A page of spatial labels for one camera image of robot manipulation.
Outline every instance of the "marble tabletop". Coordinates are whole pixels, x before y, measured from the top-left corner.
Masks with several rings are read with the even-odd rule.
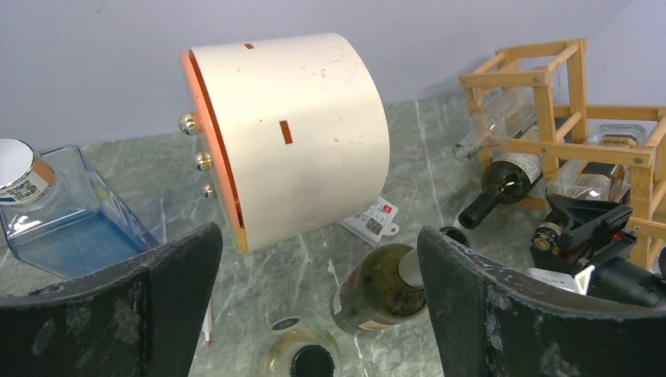
[[[453,143],[468,131],[467,107],[462,97],[451,96],[392,104],[386,106],[386,117],[391,152],[382,197],[398,206],[393,222],[400,232],[385,236],[381,244],[415,245],[423,225],[452,225],[481,191],[478,163],[460,163],[451,154]],[[352,336],[335,326],[331,296],[372,250],[342,226],[325,226],[249,255],[236,252],[217,200],[199,194],[210,175],[192,167],[197,143],[194,137],[169,134],[82,147],[159,240],[176,239],[209,221],[223,228],[212,343],[205,346],[202,338],[191,376],[247,376],[268,325],[288,316],[333,334],[345,377],[443,375],[427,313],[379,333]],[[531,263],[529,236],[543,216],[498,207],[467,235],[480,254],[524,270]],[[24,295],[60,280],[17,261],[0,242],[0,295]]]

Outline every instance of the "wooden wine rack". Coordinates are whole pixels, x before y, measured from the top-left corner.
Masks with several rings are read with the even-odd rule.
[[[587,104],[586,48],[584,38],[503,47],[482,66],[459,77],[470,114],[481,107],[481,99],[494,88],[531,86],[534,91],[540,140],[512,139],[500,147],[481,149],[478,158],[481,167],[485,168],[492,162],[493,149],[540,155],[546,182],[558,172],[559,159],[629,166],[630,205],[633,208],[629,226],[638,237],[630,259],[634,264],[650,269],[666,240],[666,200],[662,200],[666,193],[666,105]],[[553,59],[545,67],[521,70],[519,60],[532,57]],[[551,75],[562,64],[566,64],[569,80],[569,104],[553,104]],[[555,117],[568,120],[555,129]],[[657,125],[642,145],[612,148],[584,144],[588,119],[655,121]],[[565,142],[564,136],[569,133],[572,142]],[[545,209],[545,201],[541,198],[528,197],[519,204]]]

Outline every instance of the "metal knob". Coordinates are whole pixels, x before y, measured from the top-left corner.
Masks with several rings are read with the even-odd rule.
[[[201,195],[203,195],[204,198],[210,199],[214,198],[218,194],[215,192],[215,187],[213,187],[213,185],[206,183],[201,187]]]
[[[196,112],[186,112],[178,119],[178,128],[186,135],[196,135],[201,132],[199,115]]]
[[[209,170],[213,166],[213,160],[207,152],[199,152],[194,155],[194,166],[197,170]]]

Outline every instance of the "square glass bottle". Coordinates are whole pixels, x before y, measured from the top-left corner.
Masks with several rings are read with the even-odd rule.
[[[72,279],[159,246],[81,151],[0,139],[0,222],[21,261]]]

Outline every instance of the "barcode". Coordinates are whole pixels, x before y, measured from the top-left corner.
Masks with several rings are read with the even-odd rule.
[[[14,199],[21,201],[33,196],[37,191],[39,191],[37,186],[30,182],[29,179],[26,179],[17,187],[8,189],[6,193],[13,196]]]

